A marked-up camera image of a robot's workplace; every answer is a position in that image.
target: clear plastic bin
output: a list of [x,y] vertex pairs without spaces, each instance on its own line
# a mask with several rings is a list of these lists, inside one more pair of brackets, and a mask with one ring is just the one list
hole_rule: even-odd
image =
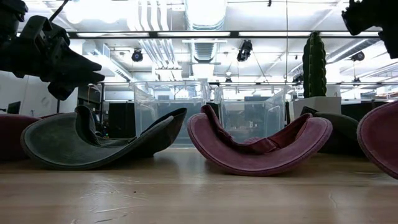
[[234,140],[268,137],[285,124],[288,86],[221,86],[215,91],[221,124]]
[[179,108],[186,108],[187,116],[174,146],[192,145],[187,132],[187,121],[192,115],[200,113],[200,108],[208,101],[210,87],[207,83],[135,82],[131,84],[131,89],[134,91],[137,135],[163,115]]

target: tall cactus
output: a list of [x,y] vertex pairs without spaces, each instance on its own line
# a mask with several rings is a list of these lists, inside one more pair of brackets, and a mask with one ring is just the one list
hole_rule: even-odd
[[312,32],[303,54],[304,98],[326,96],[325,57],[325,45],[319,32]]

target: plant pot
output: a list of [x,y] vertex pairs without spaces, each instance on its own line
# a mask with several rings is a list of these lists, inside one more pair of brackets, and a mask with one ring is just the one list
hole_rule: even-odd
[[304,106],[319,112],[341,114],[341,97],[316,96],[293,101],[289,105],[290,120],[292,121],[300,117]]

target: table surface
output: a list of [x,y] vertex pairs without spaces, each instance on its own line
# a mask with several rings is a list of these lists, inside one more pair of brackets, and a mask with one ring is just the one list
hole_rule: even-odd
[[0,164],[0,223],[398,223],[398,181],[324,154],[274,177],[222,173],[195,149],[89,171],[13,162]]

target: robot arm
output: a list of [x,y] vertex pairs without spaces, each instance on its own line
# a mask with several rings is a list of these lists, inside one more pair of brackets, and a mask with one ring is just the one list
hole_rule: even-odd
[[21,0],[0,0],[0,70],[50,82],[49,92],[59,100],[66,100],[77,86],[104,80],[95,73],[101,65],[71,50],[66,30],[46,17],[32,16],[16,37],[27,11]]
[[382,28],[379,37],[384,41],[391,59],[398,58],[397,0],[349,0],[342,17],[351,35],[358,35],[372,26]]

